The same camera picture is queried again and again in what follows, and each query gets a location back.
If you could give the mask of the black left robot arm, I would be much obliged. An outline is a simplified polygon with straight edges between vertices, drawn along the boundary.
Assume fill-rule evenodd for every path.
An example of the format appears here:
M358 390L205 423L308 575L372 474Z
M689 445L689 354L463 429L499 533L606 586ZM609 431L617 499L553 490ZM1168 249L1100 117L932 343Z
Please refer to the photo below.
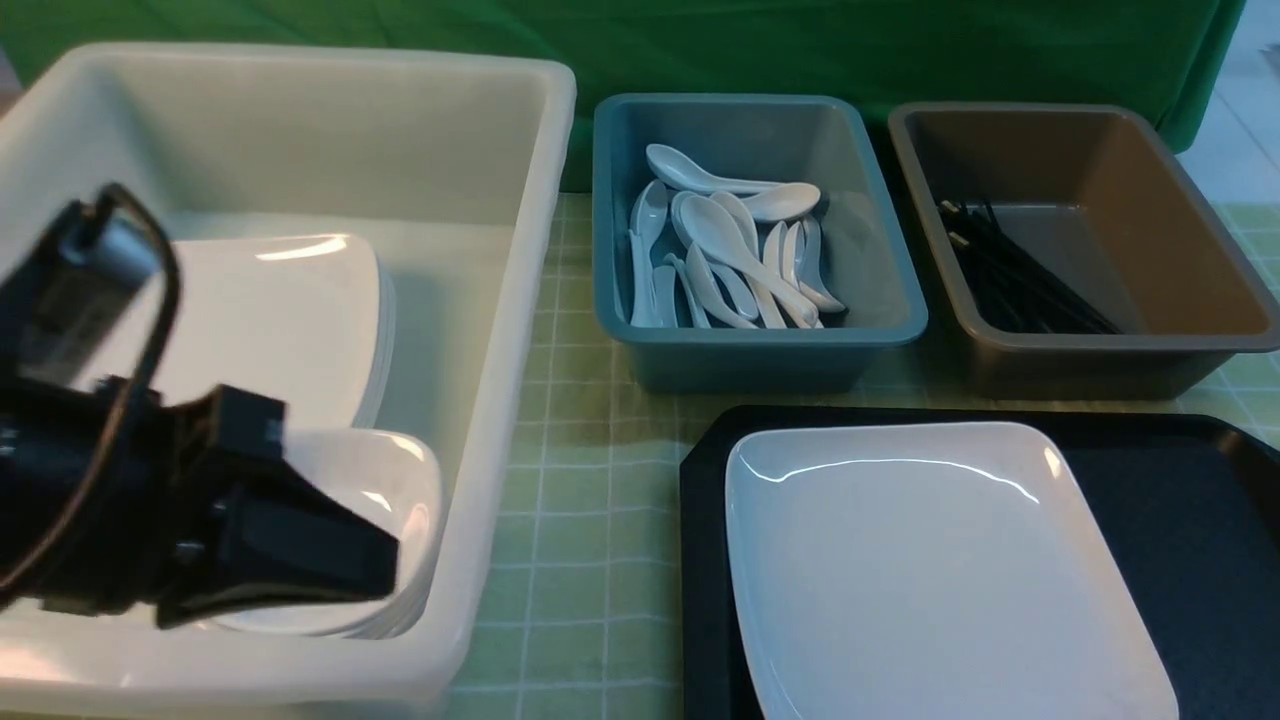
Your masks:
M184 272L124 184L69 200L3 281L3 607L170 630L390 597L399 541L285 457L288 406L155 389Z

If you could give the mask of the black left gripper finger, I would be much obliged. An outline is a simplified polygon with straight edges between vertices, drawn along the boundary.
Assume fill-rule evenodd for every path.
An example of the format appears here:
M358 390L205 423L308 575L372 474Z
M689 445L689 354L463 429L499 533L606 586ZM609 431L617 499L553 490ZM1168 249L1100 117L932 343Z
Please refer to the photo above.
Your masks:
M233 612L384 600L399 541L310 486L246 483L184 510L155 597L172 630Z

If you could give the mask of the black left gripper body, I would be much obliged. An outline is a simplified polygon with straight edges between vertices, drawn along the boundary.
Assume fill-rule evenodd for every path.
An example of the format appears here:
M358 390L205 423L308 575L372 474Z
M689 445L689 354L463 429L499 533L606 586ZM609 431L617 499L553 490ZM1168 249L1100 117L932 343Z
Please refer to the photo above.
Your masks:
M122 459L90 496L67 551L40 574L40 607L74 616L118 616L155 597L178 516L246 483L301 487L282 445L287 406L219 386L163 407L155 392Z

